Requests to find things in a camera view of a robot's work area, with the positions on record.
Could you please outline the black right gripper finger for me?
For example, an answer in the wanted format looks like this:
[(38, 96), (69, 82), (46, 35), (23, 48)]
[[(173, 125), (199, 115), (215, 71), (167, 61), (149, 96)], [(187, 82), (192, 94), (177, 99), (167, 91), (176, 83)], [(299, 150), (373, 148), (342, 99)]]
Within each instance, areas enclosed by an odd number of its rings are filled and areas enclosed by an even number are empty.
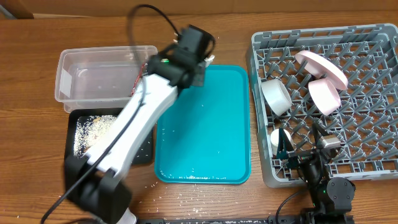
[(315, 146), (322, 146), (321, 137), (326, 136), (326, 130), (323, 129), (318, 123), (312, 123), (312, 134), (315, 140)]
[(289, 133), (285, 132), (283, 128), (279, 128), (279, 142), (276, 158), (286, 159), (288, 158), (287, 154), (291, 152), (294, 152), (291, 136)]

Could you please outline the white paper cup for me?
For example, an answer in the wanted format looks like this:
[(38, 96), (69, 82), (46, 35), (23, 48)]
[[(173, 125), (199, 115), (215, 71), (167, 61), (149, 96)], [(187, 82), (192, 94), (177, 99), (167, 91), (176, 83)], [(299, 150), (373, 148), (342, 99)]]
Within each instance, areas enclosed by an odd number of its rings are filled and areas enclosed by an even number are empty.
[[(287, 135), (290, 143), (294, 144), (291, 134), (286, 129), (284, 130), (284, 132)], [(271, 132), (270, 140), (271, 140), (272, 154), (274, 156), (276, 156), (277, 155), (277, 147), (279, 145), (279, 130), (278, 129), (275, 129), (275, 130), (273, 130), (273, 132)]]

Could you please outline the small pink white bowl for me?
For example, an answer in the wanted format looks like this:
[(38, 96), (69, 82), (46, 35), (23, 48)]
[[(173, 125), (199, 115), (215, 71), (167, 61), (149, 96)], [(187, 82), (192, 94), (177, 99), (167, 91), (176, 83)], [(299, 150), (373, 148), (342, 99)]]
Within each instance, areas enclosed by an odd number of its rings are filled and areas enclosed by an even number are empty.
[(336, 88), (326, 78), (309, 82), (308, 90), (318, 110), (326, 116), (332, 114), (341, 105)]

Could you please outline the grey bowl with rice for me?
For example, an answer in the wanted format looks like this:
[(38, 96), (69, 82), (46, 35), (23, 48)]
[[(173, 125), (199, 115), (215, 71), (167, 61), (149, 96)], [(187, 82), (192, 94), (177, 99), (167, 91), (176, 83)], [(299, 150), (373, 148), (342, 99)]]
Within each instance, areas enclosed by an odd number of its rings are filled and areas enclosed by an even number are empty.
[(262, 82), (261, 90), (270, 109), (277, 116), (284, 114), (292, 106), (289, 92), (280, 80)]

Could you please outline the large white plate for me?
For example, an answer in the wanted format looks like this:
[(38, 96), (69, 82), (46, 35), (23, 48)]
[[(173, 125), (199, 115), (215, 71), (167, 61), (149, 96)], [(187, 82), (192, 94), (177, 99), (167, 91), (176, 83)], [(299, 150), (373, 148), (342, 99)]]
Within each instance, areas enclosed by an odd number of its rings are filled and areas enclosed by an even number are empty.
[(299, 51), (294, 57), (301, 65), (306, 62), (304, 69), (314, 77), (321, 78), (321, 76), (325, 74), (326, 79), (328, 79), (336, 89), (347, 90), (348, 79), (346, 75), (326, 58), (308, 50)]

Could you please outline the white napkin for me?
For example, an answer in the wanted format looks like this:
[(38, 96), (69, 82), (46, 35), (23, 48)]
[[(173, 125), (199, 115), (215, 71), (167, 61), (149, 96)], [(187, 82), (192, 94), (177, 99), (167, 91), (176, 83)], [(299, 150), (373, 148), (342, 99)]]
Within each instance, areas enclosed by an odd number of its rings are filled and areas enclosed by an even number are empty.
[(208, 67), (214, 61), (215, 56), (210, 55), (209, 57), (205, 58), (205, 67)]

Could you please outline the red silver foil wrapper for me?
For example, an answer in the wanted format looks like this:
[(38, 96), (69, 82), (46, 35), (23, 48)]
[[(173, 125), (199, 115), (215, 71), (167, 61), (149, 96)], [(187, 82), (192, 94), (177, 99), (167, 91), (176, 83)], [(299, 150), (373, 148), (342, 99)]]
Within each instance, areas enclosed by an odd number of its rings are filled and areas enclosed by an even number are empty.
[(145, 70), (146, 70), (146, 65), (147, 65), (147, 64), (144, 63), (144, 64), (142, 64), (142, 66), (141, 66), (141, 68), (140, 68), (139, 74), (138, 74), (138, 76), (136, 77), (136, 79), (135, 79), (135, 81), (134, 81), (134, 85), (133, 85), (132, 90), (131, 90), (131, 96), (133, 96), (134, 93), (136, 92), (136, 89), (137, 89), (137, 87), (138, 87), (138, 84), (139, 84), (140, 80), (142, 79), (142, 76), (143, 76), (143, 74), (144, 74), (144, 72), (145, 72)]

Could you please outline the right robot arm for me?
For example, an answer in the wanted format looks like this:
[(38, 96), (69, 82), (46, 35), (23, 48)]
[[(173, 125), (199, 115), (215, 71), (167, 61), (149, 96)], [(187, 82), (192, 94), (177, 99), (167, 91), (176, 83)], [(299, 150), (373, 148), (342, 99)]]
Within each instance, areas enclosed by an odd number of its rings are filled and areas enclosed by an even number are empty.
[[(330, 177), (326, 165), (341, 149), (341, 141), (328, 133), (319, 124), (312, 124), (315, 146), (311, 150), (295, 151), (285, 131), (279, 128), (277, 158), (286, 160), (289, 169), (298, 171), (306, 187), (287, 199), (278, 207), (269, 222), (298, 224), (354, 224), (354, 218), (347, 213), (352, 210), (356, 186), (343, 177)], [(308, 192), (312, 208), (304, 208), (298, 215), (281, 216), (283, 206), (292, 198)]]

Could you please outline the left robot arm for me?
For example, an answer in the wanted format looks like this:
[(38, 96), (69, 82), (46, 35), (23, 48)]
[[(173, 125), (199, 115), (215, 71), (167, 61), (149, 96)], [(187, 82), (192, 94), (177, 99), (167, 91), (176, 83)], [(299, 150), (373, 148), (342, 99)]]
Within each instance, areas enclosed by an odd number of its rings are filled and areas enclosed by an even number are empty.
[(157, 120), (174, 104), (180, 92), (204, 84), (205, 69), (214, 59), (215, 38), (189, 25), (175, 31), (173, 43), (143, 62), (133, 38), (133, 21), (142, 8), (153, 9), (168, 19), (150, 4), (138, 4), (128, 12), (126, 32), (139, 64), (138, 91), (108, 132), (82, 158), (70, 155), (64, 160), (65, 193), (44, 213), (42, 223), (65, 199), (103, 223), (137, 223), (129, 208), (132, 193), (124, 185), (131, 163)]

